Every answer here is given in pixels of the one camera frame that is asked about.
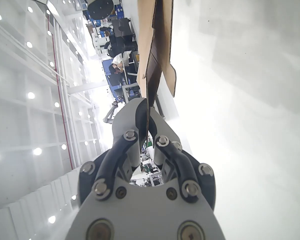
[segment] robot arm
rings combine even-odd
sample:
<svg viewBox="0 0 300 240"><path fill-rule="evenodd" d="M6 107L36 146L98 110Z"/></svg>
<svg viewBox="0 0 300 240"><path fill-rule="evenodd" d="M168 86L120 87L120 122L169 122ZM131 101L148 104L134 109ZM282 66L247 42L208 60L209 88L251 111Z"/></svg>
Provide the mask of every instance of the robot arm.
<svg viewBox="0 0 300 240"><path fill-rule="evenodd" d="M80 169L80 209L66 240L224 240L213 214L215 179L211 167L182 149L178 136L152 107L149 131L154 140L154 162L161 169L164 184L129 184L148 135L147 101L135 98L114 118L113 147Z"/></svg>
<svg viewBox="0 0 300 240"><path fill-rule="evenodd" d="M109 112L107 113L107 115L105 116L105 118L103 118L103 121L107 124L112 124L113 120L113 113L115 112L115 109L118 108L118 104L117 102L113 102L112 103L112 107L110 108Z"/></svg>

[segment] cardboard flap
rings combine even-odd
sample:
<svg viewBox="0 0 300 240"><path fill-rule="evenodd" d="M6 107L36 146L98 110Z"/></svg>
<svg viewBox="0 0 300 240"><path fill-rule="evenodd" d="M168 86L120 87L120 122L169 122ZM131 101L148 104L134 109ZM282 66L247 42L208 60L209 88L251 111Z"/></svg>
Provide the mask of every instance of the cardboard flap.
<svg viewBox="0 0 300 240"><path fill-rule="evenodd" d="M161 72L175 94L176 72L170 64L173 0L138 0L140 63L137 81L152 106Z"/></svg>
<svg viewBox="0 0 300 240"><path fill-rule="evenodd" d="M157 0L138 0L139 39L138 49L140 61L137 74L137 82L140 86L141 96L147 98L147 78L150 48L154 37L153 18Z"/></svg>

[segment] white floor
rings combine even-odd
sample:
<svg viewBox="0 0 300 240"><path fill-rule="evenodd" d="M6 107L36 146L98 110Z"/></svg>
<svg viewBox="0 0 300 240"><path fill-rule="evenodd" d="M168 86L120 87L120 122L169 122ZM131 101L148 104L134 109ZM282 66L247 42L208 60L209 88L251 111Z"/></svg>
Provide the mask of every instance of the white floor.
<svg viewBox="0 0 300 240"><path fill-rule="evenodd" d="M300 239L300 0L174 0L171 63L158 95L215 171L225 237Z"/></svg>

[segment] corrugated cardboard edge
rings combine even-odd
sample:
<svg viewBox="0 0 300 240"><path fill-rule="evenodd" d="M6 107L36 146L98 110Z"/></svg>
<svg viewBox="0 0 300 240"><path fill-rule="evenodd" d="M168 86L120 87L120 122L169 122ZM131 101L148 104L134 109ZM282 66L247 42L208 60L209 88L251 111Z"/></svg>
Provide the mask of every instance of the corrugated cardboard edge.
<svg viewBox="0 0 300 240"><path fill-rule="evenodd" d="M138 0L139 38L138 49L140 54L137 82L141 90L141 96L148 97L147 68L150 50L154 37L153 21L157 0Z"/></svg>
<svg viewBox="0 0 300 240"><path fill-rule="evenodd" d="M170 63L171 56L171 40L172 40L172 21L173 21L173 0L163 0L163 14L164 14L164 31L165 37L168 38L166 46L167 55L164 55L163 65L161 69L163 71L164 78L167 82L167 86L171 94L175 95L177 75L176 71Z"/></svg>
<svg viewBox="0 0 300 240"><path fill-rule="evenodd" d="M170 64L173 0L160 0L160 2L162 6L160 5L159 9L156 9L157 0L138 0L140 63L137 82L142 97L151 98L150 105L153 104L159 86L161 70L173 96L177 80L175 69ZM156 18L156 26L159 29L157 34L154 29L155 14L160 14Z"/></svg>

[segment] white shirt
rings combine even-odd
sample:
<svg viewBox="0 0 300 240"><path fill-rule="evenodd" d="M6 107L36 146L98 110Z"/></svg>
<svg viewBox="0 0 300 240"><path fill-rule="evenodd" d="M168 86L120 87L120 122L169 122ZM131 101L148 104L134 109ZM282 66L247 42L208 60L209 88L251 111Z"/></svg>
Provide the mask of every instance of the white shirt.
<svg viewBox="0 0 300 240"><path fill-rule="evenodd" d="M122 59L122 56L121 56L121 53L116 55L113 60L112 60L112 63L113 64L116 64L116 65L119 65L121 61L123 61L123 64L128 67L129 66L129 55L131 53L131 50L130 51L125 51L123 53L123 59Z"/></svg>

